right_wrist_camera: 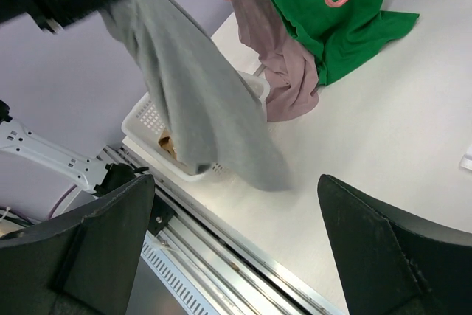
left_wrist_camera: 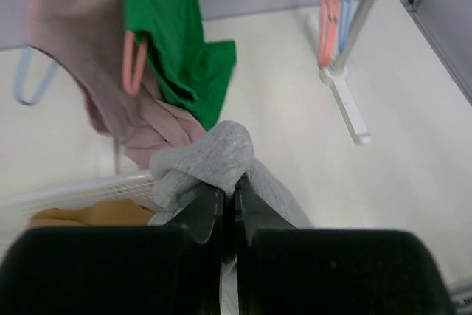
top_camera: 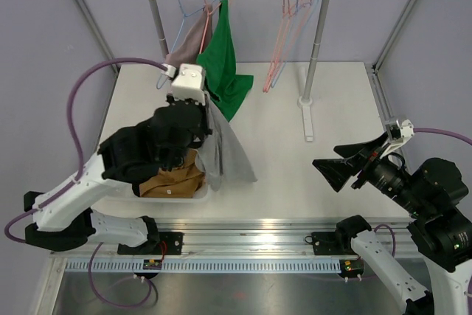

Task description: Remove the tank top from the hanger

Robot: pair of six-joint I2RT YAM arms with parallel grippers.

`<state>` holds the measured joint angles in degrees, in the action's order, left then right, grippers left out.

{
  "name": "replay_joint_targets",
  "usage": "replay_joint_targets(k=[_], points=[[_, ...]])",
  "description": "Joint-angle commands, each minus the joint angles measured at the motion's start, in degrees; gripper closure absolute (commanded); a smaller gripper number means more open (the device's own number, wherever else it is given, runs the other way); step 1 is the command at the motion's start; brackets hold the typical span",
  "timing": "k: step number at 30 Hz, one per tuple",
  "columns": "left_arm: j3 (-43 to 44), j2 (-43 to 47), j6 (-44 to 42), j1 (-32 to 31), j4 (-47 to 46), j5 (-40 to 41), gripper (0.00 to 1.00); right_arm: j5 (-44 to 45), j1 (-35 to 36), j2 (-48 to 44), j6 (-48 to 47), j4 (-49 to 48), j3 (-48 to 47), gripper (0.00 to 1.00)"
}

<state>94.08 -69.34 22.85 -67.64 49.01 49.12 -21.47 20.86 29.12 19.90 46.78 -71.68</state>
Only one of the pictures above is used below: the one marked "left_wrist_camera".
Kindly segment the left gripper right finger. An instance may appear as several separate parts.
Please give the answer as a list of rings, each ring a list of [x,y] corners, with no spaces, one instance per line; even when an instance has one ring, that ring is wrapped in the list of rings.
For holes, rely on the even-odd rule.
[[[237,183],[242,314],[452,314],[430,251],[409,232],[298,229]]]

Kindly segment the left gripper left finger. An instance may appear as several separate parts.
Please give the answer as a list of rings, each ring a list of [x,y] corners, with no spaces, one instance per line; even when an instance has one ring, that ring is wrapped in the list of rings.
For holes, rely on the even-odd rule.
[[[3,314],[219,314],[223,191],[162,226],[42,227],[1,264]]]

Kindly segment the mustard brown tank top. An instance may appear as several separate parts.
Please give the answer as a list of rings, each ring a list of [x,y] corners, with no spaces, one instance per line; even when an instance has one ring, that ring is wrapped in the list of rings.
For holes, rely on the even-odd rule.
[[[31,217],[28,229],[44,226],[146,226],[154,211],[130,199],[101,201],[81,209],[51,208]]]

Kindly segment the grey tank top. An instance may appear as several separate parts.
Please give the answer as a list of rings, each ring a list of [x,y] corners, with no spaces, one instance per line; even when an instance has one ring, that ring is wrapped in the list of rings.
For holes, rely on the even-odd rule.
[[[254,157],[249,132],[237,122],[221,122],[185,148],[155,152],[150,171],[154,201],[163,211],[149,224],[165,224],[176,217],[197,197],[198,183],[231,194],[246,174],[255,192],[285,220],[297,227],[312,225],[291,192]]]

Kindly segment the green tank top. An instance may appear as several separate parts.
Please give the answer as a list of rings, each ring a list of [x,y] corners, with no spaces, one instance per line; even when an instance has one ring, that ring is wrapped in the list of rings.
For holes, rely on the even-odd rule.
[[[198,0],[127,0],[128,29],[149,36],[150,65],[164,100],[205,130],[219,119],[237,63],[233,40],[206,42]]]

